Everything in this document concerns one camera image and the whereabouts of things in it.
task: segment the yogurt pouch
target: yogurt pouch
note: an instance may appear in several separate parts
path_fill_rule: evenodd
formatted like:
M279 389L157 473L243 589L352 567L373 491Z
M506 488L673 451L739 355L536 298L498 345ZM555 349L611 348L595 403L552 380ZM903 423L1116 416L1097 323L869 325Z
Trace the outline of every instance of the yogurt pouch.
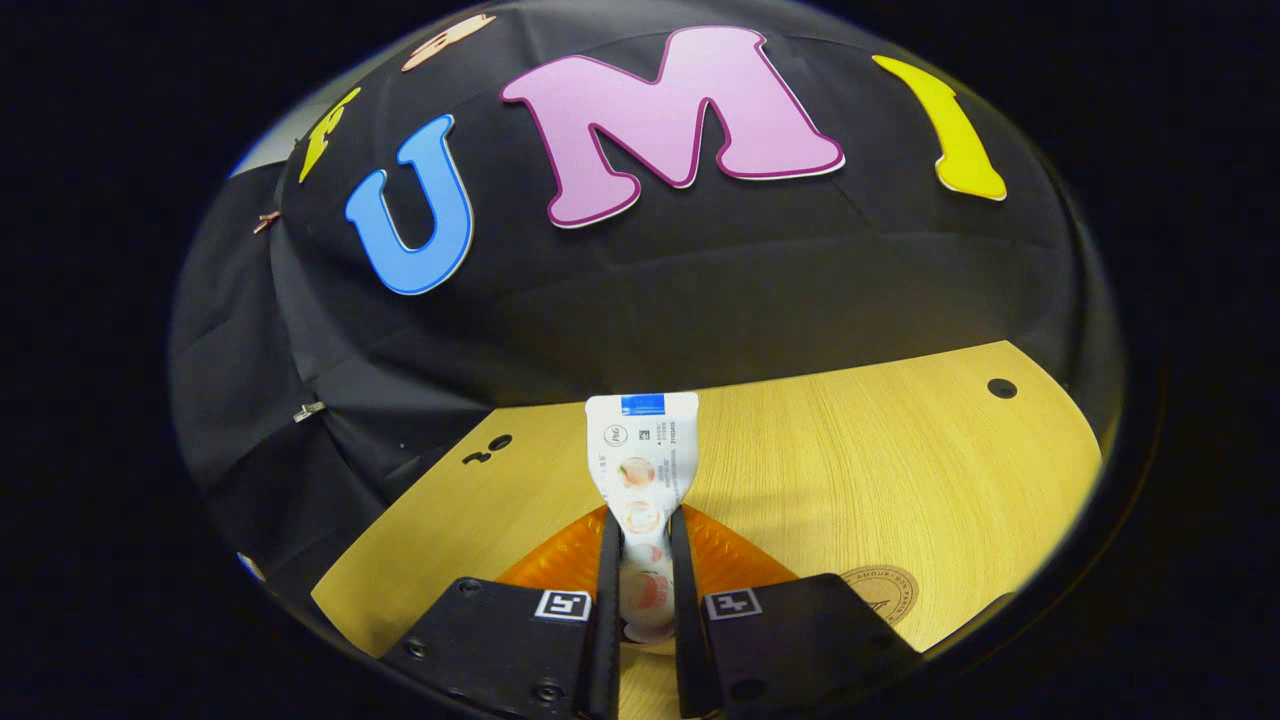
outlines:
M675 616L667 521L698 471L698 395L591 397L586 433L591 479L622 528L623 632L659 642L671 637Z

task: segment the pink letter m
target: pink letter m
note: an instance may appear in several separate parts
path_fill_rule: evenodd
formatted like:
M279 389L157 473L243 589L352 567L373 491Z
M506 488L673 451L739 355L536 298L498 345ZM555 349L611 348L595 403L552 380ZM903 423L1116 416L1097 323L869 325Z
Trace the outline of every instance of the pink letter m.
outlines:
M522 101L534 115L559 186L547 206L552 223L588 225L640 197L640 181L609 167L595 131L667 184L691 186L708 104L724 127L716 161L728 176L796 178L844 165L844 150L813 126L763 46L764 36L751 29L694 27L667 38L654 82L581 55L511 81L502 99Z

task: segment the blue letter u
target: blue letter u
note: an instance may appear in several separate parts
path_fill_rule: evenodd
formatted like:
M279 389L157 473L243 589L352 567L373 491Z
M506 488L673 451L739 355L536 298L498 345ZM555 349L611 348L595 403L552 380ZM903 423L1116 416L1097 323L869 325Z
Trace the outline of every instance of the blue letter u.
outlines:
M471 247L471 201L444 142L452 127L453 115L440 115L411 135L396 154L401 165L413 165L435 218L435 232L426 245L410 250L401 240L383 200L385 170L374 170L347 200L347 219L356 225L374 272L401 295L421 295L449 279Z

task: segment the wooden table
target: wooden table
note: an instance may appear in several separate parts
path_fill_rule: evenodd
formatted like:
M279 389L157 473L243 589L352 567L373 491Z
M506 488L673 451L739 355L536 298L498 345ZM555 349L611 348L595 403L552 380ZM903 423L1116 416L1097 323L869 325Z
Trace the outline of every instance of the wooden table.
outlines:
M993 378L1018 388L988 389ZM649 388L685 389L685 388ZM909 570L895 629L924 651L1043 564L1087 502L1098 445L1009 342L699 389L686 502L800 577ZM462 459L511 434L488 462ZM494 410L338 560L312 597L380 656L461 575L495 578L602 503L581 402ZM669 656L623 652L623 717L678 717Z

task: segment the black cloth backdrop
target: black cloth backdrop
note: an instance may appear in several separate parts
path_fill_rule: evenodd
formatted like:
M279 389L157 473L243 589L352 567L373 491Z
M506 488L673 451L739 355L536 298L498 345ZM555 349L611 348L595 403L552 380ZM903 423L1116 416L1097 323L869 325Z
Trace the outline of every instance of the black cloth backdrop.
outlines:
M500 20L430 70L397 56L358 82L306 183L306 152L228 179L195 238L170 338L184 459L230 542L278 591L310 587L493 407L663 392L851 368L1010 340L1059 379L1106 445L1120 350L1084 219L1000 113L909 51L799 4L545 0L479 6ZM421 31L425 41L471 12ZM585 54L654 78L667 36L700 24L762 32L765 54L847 161L818 177L744 182L714 156L675 190L618 146L640 201L561 229L545 150L522 104L498 92ZM911 63L957 91L1004 202L934 176L937 135L870 56ZM385 169L402 237L431 217L399 143L449 113L475 215L457 273L421 296L381 284L343 217ZM257 217L282 218L252 234ZM305 402L328 410L294 424Z

